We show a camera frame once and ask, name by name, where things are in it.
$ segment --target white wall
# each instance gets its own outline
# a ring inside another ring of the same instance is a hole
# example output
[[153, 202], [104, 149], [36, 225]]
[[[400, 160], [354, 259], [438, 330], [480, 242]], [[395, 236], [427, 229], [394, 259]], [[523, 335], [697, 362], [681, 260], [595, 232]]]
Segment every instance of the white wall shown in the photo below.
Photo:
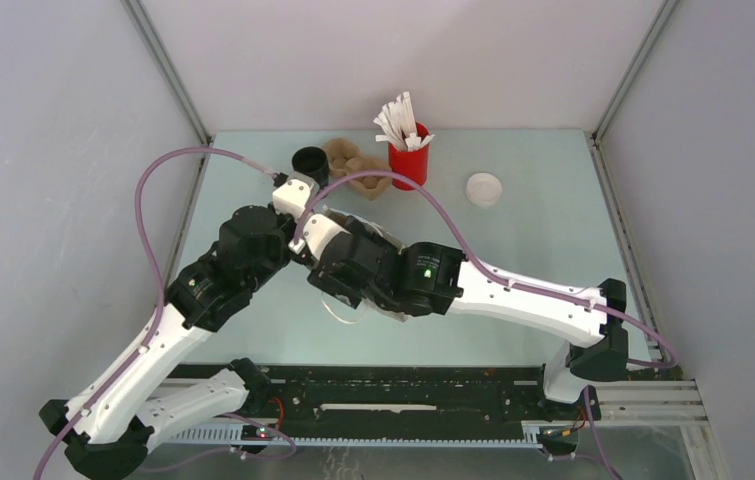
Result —
[[[37, 412], [77, 393], [147, 320], [135, 233], [147, 163], [196, 144], [120, 2], [0, 2], [0, 479], [29, 478]], [[147, 226], [167, 257], [196, 159], [163, 167]], [[59, 452], [45, 478], [76, 478]]]
[[606, 153], [732, 477], [755, 478], [755, 2], [683, 2]]
[[662, 0], [145, 2], [207, 128], [592, 130]]

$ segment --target gray wall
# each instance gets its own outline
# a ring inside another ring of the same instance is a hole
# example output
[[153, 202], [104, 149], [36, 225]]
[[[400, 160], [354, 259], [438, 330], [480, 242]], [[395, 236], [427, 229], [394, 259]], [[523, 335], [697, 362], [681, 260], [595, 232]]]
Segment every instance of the gray wall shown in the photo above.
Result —
[[755, 478], [755, 2], [683, 2], [605, 152], [731, 475]]
[[[32, 475], [41, 404], [84, 388], [147, 320], [133, 189], [193, 144], [120, 2], [0, 2], [0, 479]], [[146, 192], [163, 259], [197, 165], [184, 160]], [[61, 453], [48, 473], [77, 478]]]

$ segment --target gray floor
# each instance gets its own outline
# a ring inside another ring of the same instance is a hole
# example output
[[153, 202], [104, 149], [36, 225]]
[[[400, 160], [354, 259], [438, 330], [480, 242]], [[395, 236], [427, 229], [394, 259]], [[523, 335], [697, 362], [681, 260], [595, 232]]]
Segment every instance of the gray floor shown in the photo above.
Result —
[[[683, 441], [675, 428], [621, 428], [600, 431], [607, 455], [625, 480], [691, 479]], [[148, 459], [164, 466], [208, 447], [163, 445]], [[581, 433], [581, 453], [597, 452], [592, 435]], [[136, 474], [132, 479], [266, 480], [529, 480], [607, 479], [602, 467], [577, 460], [554, 462], [533, 450], [312, 448], [276, 462], [242, 462], [230, 455], [206, 458], [168, 474]]]

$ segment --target black cylinder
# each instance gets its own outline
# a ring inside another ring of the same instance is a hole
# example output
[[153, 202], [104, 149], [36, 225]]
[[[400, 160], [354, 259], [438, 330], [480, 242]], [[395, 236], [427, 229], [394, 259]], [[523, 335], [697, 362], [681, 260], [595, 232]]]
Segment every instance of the black cylinder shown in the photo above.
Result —
[[315, 180], [321, 188], [330, 181], [330, 162], [327, 154], [318, 147], [304, 147], [292, 156], [292, 168]]

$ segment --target brown egg carton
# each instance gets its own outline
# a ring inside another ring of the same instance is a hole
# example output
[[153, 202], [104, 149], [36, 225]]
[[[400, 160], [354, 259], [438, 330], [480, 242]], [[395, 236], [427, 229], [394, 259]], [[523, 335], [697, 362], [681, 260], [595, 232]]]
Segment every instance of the brown egg carton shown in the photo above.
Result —
[[[330, 175], [341, 178], [362, 170], [392, 171], [389, 164], [372, 155], [363, 155], [353, 142], [345, 138], [334, 138], [322, 147], [330, 162]], [[390, 177], [368, 176], [348, 182], [348, 185], [363, 197], [374, 200], [392, 184]]]

